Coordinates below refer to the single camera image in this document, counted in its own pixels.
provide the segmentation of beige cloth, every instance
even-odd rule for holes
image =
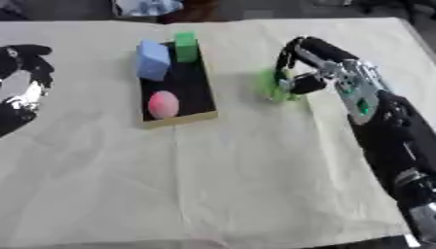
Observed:
[[[219,118],[142,129],[135,46],[177,31],[198,35]],[[299,248],[408,231],[332,87],[283,105],[252,88],[288,41],[317,36],[377,64],[435,126],[436,67],[398,19],[0,23],[0,33],[1,45],[51,46],[56,70],[40,117],[0,139],[0,246]]]

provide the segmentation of foam block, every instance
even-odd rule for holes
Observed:
[[[137,47],[137,76],[161,82],[171,64],[168,48],[162,44],[143,40]]]
[[[194,33],[177,33],[175,35],[177,62],[194,62],[199,57],[197,39]]]

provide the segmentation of ball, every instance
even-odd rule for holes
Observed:
[[[148,111],[157,120],[175,117],[179,112],[179,100],[167,90],[157,91],[148,101]]]

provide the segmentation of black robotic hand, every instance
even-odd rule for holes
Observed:
[[[36,118],[38,100],[51,88],[53,67],[42,57],[52,49],[39,45],[11,45],[0,48],[0,90],[3,81],[16,71],[29,72],[29,88],[22,95],[0,102],[0,137]]]
[[[348,118],[365,158],[391,196],[396,196],[398,176],[411,168],[433,174],[432,150],[436,137],[420,113],[404,97],[379,91],[375,116],[358,125]]]

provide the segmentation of green object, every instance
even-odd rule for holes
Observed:
[[[299,96],[283,91],[274,81],[274,69],[266,69],[259,73],[256,79],[256,91],[263,97],[275,103],[298,100]]]
[[[357,107],[359,108],[360,114],[362,116],[368,114],[369,110],[370,110],[370,106],[368,105],[368,103],[365,101],[365,99],[360,99],[357,102]]]
[[[175,35],[175,52],[177,62],[194,62],[199,57],[199,46],[193,32]]]

